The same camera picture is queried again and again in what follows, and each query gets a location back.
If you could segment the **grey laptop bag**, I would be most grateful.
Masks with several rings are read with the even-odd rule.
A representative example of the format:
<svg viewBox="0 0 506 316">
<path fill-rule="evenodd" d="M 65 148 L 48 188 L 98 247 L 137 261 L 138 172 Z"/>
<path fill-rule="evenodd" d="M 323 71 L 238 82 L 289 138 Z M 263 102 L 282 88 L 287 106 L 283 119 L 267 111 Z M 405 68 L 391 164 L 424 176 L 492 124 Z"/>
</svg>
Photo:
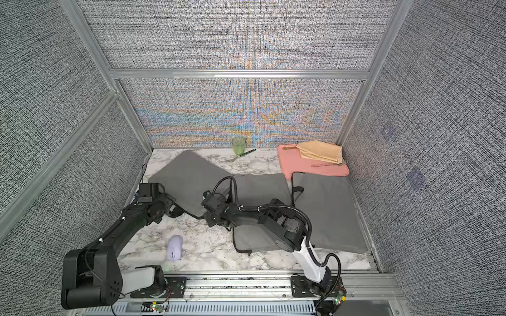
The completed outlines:
<svg viewBox="0 0 506 316">
<path fill-rule="evenodd" d="M 148 181 L 162 184 L 179 208 L 194 218 L 203 219 L 206 212 L 201 206 L 203 193 L 211 191 L 226 176 L 229 176 L 226 170 L 193 151 L 184 151 Z"/>
<path fill-rule="evenodd" d="M 312 223 L 314 247 L 357 254 L 368 250 L 347 178 L 295 172 L 291 180 L 293 204 Z"/>
<path fill-rule="evenodd" d="M 291 204 L 291 192 L 285 176 L 281 173 L 271 175 L 235 175 L 238 185 L 239 204 L 259 206 L 278 199 Z M 233 244 L 238 253 L 252 254 L 263 251 L 276 251 L 279 247 L 257 223 L 237 226 L 233 229 Z"/>
</svg>

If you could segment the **lilac computer mouse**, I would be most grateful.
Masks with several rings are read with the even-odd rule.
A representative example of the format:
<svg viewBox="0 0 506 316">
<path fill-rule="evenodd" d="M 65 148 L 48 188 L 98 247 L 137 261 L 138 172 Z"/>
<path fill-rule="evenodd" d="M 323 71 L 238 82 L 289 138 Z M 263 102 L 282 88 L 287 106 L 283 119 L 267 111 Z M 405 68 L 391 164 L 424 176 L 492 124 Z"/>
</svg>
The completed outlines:
<svg viewBox="0 0 506 316">
<path fill-rule="evenodd" d="M 167 242 L 167 261 L 179 261 L 183 256 L 183 237 L 174 235 Z"/>
</svg>

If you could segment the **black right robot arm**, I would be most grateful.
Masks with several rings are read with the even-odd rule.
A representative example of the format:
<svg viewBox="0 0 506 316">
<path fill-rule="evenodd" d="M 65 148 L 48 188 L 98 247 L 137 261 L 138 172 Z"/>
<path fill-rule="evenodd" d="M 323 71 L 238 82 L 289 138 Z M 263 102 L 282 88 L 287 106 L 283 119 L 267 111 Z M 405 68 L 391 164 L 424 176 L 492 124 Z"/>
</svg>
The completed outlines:
<svg viewBox="0 0 506 316">
<path fill-rule="evenodd" d="M 341 284 L 342 264 L 336 254 L 327 254 L 324 261 L 311 244 L 312 223 L 308 216 L 278 199 L 259 206 L 239 205 L 231 197 L 205 191 L 202 207 L 208 226 L 234 230 L 240 226 L 257 226 L 278 249 L 293 254 L 303 268 L 309 291 L 323 300 Z"/>
</svg>

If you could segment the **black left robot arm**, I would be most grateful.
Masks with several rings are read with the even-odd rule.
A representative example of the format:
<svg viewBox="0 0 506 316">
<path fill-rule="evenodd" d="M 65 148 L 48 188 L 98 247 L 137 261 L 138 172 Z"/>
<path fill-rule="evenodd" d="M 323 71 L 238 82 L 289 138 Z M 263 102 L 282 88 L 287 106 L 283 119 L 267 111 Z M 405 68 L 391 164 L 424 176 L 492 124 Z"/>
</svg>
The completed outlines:
<svg viewBox="0 0 506 316">
<path fill-rule="evenodd" d="M 117 258 L 143 227 L 160 223 L 175 205 L 162 184 L 143 183 L 133 202 L 104 233 L 63 259 L 61 306 L 64 309 L 113 305 L 126 296 Z"/>
</svg>

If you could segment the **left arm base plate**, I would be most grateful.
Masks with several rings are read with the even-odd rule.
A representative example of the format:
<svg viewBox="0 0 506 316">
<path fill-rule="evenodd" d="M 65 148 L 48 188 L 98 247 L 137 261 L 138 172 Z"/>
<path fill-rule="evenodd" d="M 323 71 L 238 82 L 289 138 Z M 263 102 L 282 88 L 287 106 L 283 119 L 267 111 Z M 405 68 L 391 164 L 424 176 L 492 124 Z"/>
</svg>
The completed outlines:
<svg viewBox="0 0 506 316">
<path fill-rule="evenodd" d="M 131 298 L 183 298 L 187 278 L 184 276 L 155 278 L 154 284 L 130 293 Z"/>
</svg>

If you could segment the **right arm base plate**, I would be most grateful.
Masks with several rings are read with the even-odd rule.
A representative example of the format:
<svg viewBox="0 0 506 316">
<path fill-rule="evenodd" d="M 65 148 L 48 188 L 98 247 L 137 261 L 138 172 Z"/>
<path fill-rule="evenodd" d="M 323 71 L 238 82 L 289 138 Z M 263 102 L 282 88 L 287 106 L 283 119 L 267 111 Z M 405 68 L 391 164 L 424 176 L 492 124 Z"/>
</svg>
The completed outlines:
<svg viewBox="0 0 506 316">
<path fill-rule="evenodd" d="M 290 277 L 291 292 L 294 298 L 315 298 L 317 294 L 313 289 L 314 283 L 305 276 L 298 273 L 292 274 Z"/>
</svg>

